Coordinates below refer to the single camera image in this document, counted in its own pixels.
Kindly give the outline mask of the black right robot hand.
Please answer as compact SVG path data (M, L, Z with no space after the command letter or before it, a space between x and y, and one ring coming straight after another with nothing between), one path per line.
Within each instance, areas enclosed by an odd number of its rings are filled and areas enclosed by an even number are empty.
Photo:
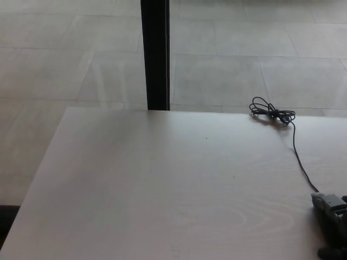
M327 246L318 249L320 259L346 259L346 196L319 194L315 211Z

